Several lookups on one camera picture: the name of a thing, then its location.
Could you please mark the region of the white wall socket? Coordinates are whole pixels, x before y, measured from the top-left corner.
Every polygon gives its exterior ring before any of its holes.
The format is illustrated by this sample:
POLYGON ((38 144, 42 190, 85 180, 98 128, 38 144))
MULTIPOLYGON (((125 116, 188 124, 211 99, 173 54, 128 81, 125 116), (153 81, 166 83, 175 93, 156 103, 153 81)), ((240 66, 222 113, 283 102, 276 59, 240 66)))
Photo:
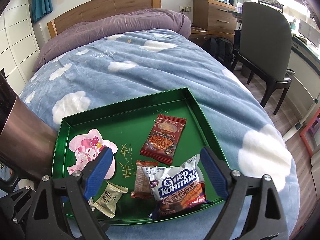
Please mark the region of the white wall socket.
POLYGON ((180 6, 179 7, 179 12, 191 13, 192 12, 192 7, 190 7, 190 6, 180 6))

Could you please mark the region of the red spicy sticks packet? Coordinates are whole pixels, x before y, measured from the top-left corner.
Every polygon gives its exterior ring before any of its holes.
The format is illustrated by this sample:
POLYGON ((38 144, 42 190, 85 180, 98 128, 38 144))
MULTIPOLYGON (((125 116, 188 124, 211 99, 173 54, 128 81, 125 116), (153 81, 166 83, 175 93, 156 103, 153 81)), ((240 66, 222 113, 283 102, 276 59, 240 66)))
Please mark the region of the red spicy sticks packet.
POLYGON ((172 165, 174 154, 187 120, 159 114, 140 149, 140 154, 160 163, 172 165))

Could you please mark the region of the black steel electric kettle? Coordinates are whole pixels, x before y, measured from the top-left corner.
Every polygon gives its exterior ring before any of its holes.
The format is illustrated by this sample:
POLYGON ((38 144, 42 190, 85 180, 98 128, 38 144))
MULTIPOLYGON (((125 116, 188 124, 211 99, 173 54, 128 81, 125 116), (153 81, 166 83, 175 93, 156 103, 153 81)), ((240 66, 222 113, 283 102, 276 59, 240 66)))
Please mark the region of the black steel electric kettle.
POLYGON ((1 70, 1 163, 13 171, 1 179, 1 190, 11 193, 20 179, 38 183, 52 173, 57 132, 19 98, 1 70))

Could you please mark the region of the pink cartoon character packet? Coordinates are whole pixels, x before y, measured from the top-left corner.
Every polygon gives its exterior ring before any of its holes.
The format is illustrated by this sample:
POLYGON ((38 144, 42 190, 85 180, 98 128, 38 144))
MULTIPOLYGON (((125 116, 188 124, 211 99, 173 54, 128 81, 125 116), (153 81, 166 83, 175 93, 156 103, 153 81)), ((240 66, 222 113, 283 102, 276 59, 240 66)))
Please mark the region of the pink cartoon character packet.
POLYGON ((82 171, 89 161, 95 160, 101 150, 108 147, 112 154, 117 153, 118 147, 114 142, 104 140, 100 132, 93 128, 87 134, 75 136, 68 145, 69 149, 74 152, 76 162, 67 167, 69 175, 75 171, 82 171))

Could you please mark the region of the white desk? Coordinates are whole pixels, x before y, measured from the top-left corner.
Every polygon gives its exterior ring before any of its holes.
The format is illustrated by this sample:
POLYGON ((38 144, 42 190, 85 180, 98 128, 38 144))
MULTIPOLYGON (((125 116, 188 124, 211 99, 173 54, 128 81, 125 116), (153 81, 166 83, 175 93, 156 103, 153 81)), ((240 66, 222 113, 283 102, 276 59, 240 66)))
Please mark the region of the white desk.
POLYGON ((300 120, 283 135, 288 141, 319 109, 319 31, 303 20, 293 30, 289 69, 295 74, 287 97, 300 120))

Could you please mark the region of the green rectangular tray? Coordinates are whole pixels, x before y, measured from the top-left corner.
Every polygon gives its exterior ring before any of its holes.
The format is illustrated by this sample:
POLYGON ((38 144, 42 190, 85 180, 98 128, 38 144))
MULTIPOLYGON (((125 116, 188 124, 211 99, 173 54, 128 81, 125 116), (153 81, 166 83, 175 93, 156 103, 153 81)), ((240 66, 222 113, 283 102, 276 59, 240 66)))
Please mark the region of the green rectangular tray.
MULTIPOLYGON (((114 155, 116 171, 109 182, 127 187, 129 191, 117 202, 116 215, 112 219, 99 211, 94 211, 94 215, 99 220, 109 220, 111 225, 156 222, 149 217, 156 207, 154 199, 131 198, 130 193, 135 185, 136 161, 155 161, 140 155, 140 149, 159 114, 187 120, 174 154, 173 166, 180 166, 190 157, 199 154, 204 146, 209 146, 220 160, 228 164, 193 94, 188 88, 180 88, 98 107, 63 118, 55 145, 52 178, 68 177, 67 167, 76 162, 75 153, 68 147, 71 139, 96 128, 103 139, 114 142, 118 147, 118 152, 114 155)), ((159 220, 188 216, 223 201, 214 191, 201 162, 199 167, 204 175, 206 196, 210 203, 159 220)))

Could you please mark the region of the beige candy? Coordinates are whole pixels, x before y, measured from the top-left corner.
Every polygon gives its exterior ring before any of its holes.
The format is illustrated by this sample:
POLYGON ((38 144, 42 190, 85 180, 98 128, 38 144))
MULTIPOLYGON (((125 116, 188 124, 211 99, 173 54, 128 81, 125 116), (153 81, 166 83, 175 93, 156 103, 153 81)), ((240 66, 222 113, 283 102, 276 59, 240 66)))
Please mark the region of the beige candy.
POLYGON ((97 209, 108 218, 113 218, 116 215, 116 205, 123 194, 128 193, 128 188, 107 182, 107 186, 101 196, 93 201, 90 198, 88 203, 92 211, 97 209))

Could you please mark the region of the dark grey chair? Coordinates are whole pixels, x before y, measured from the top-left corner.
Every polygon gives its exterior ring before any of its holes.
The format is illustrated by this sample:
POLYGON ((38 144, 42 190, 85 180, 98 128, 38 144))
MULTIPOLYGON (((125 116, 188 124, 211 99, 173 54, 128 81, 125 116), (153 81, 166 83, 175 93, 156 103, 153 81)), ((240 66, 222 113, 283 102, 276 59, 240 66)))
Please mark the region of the dark grey chair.
POLYGON ((248 83, 253 75, 259 76, 266 89, 260 102, 265 107, 273 92, 283 92, 274 110, 276 115, 291 86, 291 75, 287 73, 292 47, 292 31, 285 16, 267 5, 244 2, 240 48, 229 70, 238 62, 250 69, 248 83))

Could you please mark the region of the wooden drawer cabinet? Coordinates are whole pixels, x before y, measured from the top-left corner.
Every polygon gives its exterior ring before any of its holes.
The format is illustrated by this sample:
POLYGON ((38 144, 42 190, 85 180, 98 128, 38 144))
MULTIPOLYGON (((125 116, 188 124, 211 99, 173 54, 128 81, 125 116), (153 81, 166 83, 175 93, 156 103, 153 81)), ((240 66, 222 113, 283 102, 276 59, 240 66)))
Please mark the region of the wooden drawer cabinet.
POLYGON ((193 0, 193 23, 189 40, 201 46, 207 39, 234 40, 235 7, 215 0, 193 0))

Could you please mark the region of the wooden headboard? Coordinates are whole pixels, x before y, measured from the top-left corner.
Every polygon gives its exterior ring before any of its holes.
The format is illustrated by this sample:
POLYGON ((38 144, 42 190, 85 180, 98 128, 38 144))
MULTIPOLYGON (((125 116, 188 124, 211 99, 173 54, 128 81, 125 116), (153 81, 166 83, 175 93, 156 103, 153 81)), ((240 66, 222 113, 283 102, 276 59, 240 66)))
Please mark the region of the wooden headboard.
POLYGON ((161 0, 91 0, 63 13, 47 23, 49 35, 56 37, 81 22, 97 21, 106 17, 143 9, 161 9, 161 0))

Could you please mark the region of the white wardrobe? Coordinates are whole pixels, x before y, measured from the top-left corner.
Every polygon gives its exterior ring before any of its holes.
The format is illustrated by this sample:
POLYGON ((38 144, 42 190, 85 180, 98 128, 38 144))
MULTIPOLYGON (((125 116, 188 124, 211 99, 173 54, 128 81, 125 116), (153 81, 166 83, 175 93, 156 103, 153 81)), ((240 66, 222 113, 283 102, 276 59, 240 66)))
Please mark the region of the white wardrobe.
POLYGON ((30 17, 29 0, 11 0, 1 14, 1 69, 16 94, 34 75, 40 53, 30 17))

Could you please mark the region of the small brown clear candy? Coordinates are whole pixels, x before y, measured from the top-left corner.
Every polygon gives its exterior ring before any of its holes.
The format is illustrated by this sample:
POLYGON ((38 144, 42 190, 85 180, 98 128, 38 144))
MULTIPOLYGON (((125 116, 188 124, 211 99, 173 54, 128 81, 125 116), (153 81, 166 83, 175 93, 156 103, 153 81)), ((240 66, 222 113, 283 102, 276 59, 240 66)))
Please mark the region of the small brown clear candy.
POLYGON ((143 172, 143 167, 157 167, 158 163, 155 161, 138 160, 136 161, 136 178, 134 190, 130 197, 133 199, 153 199, 148 177, 143 172))

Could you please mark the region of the white chocolate wafer packet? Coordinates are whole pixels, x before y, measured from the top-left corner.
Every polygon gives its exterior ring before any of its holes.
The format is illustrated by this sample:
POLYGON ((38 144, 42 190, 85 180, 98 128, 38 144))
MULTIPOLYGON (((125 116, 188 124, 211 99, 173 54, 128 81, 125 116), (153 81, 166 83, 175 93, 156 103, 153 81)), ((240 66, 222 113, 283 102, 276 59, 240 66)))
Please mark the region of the white chocolate wafer packet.
POLYGON ((197 154, 181 166, 142 168, 156 201, 151 219, 171 216, 209 202, 199 161, 200 155, 197 154))

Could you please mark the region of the purple duvet roll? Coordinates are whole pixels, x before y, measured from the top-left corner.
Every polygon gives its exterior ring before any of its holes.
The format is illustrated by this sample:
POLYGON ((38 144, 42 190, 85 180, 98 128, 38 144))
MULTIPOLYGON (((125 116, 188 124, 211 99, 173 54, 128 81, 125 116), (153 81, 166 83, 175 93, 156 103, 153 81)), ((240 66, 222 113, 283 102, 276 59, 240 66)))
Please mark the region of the purple duvet roll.
POLYGON ((191 35, 191 20, 188 16, 172 10, 144 9, 93 22, 77 23, 51 38, 42 47, 34 63, 33 72, 63 53, 104 37, 150 29, 172 30, 188 38, 191 35))

